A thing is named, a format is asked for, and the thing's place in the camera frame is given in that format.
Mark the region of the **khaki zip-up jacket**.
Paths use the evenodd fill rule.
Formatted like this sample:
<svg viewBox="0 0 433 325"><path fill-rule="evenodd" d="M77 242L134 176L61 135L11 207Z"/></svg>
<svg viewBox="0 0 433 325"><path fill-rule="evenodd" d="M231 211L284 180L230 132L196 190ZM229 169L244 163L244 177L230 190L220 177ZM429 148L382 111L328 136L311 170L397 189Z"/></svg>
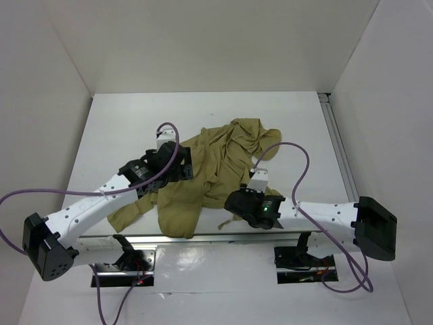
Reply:
<svg viewBox="0 0 433 325"><path fill-rule="evenodd" d="M165 236L192 238L201 210L223 208L228 195L248 183L252 159L272 159L280 141L281 131L265 129L258 118L236 118L222 127L203 128L181 144L191 150L193 179L168 183L108 215L107 220L119 233L156 209Z"/></svg>

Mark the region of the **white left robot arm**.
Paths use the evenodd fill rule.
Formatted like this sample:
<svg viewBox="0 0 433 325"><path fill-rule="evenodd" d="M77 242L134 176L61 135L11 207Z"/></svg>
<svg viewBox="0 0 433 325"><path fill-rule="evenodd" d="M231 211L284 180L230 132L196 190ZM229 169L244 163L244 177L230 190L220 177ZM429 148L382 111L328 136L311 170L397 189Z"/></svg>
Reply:
<svg viewBox="0 0 433 325"><path fill-rule="evenodd" d="M85 238L83 234L111 213L170 182L192 179L191 150L169 141L129 161L94 196L40 217L24 221L23 249L40 277L52 281L79 265L106 263L119 270L140 269L148 264L141 251L120 234Z"/></svg>

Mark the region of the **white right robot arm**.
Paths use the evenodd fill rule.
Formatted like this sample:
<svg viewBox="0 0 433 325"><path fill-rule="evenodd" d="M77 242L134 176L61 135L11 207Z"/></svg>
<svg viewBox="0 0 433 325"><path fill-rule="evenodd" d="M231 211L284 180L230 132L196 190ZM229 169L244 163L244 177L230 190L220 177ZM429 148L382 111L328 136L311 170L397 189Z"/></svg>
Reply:
<svg viewBox="0 0 433 325"><path fill-rule="evenodd" d="M228 196L224 208L252 228L300 232L295 257L302 265L311 265L342 249L361 251L378 261L396 257L397 218L368 196L344 204L294 204L283 196L242 186Z"/></svg>

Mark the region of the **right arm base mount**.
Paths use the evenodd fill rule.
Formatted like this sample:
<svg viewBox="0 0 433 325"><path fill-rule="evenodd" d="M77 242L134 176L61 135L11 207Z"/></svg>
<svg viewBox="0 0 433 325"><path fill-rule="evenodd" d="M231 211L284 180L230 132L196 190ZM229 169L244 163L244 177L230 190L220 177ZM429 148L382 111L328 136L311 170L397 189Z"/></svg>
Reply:
<svg viewBox="0 0 433 325"><path fill-rule="evenodd" d="M336 262L333 255L316 258L297 248L297 240L280 241L274 245L274 264L278 284L308 284L338 282Z"/></svg>

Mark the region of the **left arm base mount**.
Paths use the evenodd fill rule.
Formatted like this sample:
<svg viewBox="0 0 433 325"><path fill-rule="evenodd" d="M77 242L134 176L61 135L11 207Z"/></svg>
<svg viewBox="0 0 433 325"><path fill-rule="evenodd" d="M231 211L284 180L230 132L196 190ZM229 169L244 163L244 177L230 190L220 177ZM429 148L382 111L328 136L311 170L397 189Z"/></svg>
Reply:
<svg viewBox="0 0 433 325"><path fill-rule="evenodd" d="M95 268L102 288L138 287L154 285L156 247L135 248L124 236L114 235L120 254L113 263L97 263Z"/></svg>

